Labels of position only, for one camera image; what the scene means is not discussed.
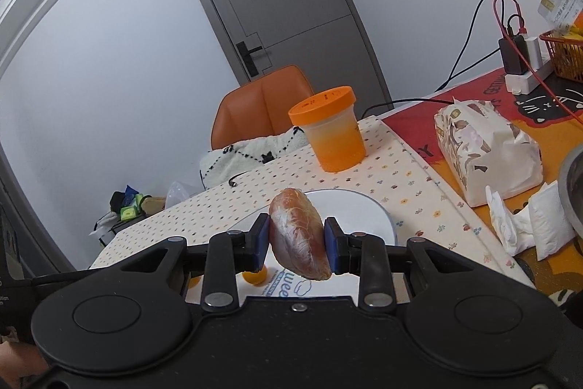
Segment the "person's left hand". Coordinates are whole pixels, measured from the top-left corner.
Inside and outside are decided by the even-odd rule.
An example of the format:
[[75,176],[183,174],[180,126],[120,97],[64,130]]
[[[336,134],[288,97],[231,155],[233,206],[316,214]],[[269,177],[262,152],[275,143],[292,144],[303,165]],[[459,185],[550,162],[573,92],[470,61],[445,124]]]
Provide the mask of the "person's left hand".
[[4,342],[1,343],[0,353],[2,388],[20,388],[23,379],[42,375],[48,369],[36,346]]

